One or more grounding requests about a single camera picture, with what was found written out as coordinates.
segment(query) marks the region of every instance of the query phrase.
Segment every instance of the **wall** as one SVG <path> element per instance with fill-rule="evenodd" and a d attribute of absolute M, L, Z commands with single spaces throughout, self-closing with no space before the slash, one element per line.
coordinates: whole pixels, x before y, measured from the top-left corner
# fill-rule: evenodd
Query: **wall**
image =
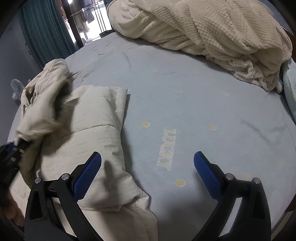
<path fill-rule="evenodd" d="M 11 80 L 18 79 L 26 86 L 39 72 L 25 45 L 17 14 L 0 38 L 0 145 L 7 141 L 20 104 L 12 99 Z"/>

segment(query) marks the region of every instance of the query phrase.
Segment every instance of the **curtain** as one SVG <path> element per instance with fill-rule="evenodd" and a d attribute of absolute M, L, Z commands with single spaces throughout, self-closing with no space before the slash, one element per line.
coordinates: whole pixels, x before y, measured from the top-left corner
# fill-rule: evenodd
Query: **curtain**
<path fill-rule="evenodd" d="M 76 52 L 55 0 L 28 0 L 20 8 L 20 24 L 32 57 L 40 69 Z"/>

